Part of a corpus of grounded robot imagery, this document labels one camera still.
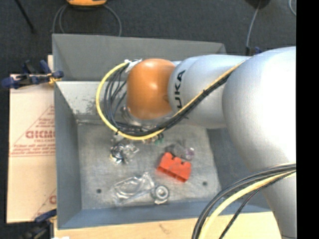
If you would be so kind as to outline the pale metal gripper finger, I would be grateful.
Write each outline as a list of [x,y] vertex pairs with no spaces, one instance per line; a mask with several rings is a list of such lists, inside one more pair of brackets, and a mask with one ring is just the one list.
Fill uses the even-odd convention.
[[131,150],[132,148],[132,142],[119,134],[112,136],[111,143],[112,150]]
[[117,164],[130,163],[138,152],[139,152],[139,149],[136,147],[133,147],[133,148],[112,147],[110,157]]

